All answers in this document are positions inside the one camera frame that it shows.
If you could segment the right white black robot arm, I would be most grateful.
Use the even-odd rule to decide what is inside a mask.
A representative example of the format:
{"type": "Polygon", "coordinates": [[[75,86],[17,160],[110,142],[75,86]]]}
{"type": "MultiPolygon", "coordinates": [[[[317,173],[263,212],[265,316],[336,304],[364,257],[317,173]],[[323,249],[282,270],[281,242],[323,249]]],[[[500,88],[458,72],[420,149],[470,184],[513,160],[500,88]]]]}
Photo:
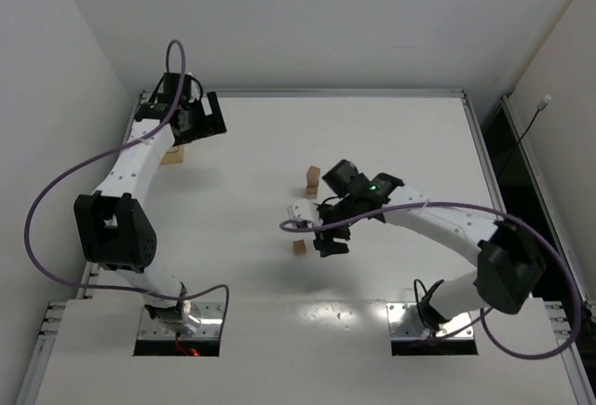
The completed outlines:
{"type": "Polygon", "coordinates": [[[375,220],[403,227],[453,250],[474,271],[436,281],[417,300],[421,323],[438,331],[464,313],[491,307],[515,315],[543,276],[546,263],[533,236],[511,219],[472,216],[453,207],[429,207],[425,197],[401,179],[379,173],[368,179],[343,159],[322,177],[338,196],[334,205],[317,207],[324,231],[314,241],[322,257],[348,252],[355,217],[375,211],[375,220]]]}

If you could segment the transparent orange plastic container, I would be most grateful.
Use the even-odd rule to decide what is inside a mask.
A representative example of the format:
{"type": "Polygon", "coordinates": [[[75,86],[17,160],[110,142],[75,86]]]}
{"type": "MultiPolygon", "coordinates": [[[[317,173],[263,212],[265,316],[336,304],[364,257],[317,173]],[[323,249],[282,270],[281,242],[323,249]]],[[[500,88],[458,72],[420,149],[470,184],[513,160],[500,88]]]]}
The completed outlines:
{"type": "Polygon", "coordinates": [[[163,155],[160,164],[161,165],[172,165],[181,164],[184,161],[184,146],[174,146],[168,149],[163,155]]]}

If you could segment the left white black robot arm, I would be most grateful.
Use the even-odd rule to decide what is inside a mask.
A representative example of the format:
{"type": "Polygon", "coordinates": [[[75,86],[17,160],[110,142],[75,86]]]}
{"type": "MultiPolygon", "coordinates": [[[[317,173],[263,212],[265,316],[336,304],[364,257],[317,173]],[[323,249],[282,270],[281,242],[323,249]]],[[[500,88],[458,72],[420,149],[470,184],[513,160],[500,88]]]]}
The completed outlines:
{"type": "Polygon", "coordinates": [[[87,261],[142,292],[150,318],[180,328],[197,309],[187,289],[156,258],[157,236],[144,212],[149,186],[166,153],[227,131],[215,92],[192,75],[165,73],[140,103],[121,151],[105,179],[74,203],[87,261]]]}

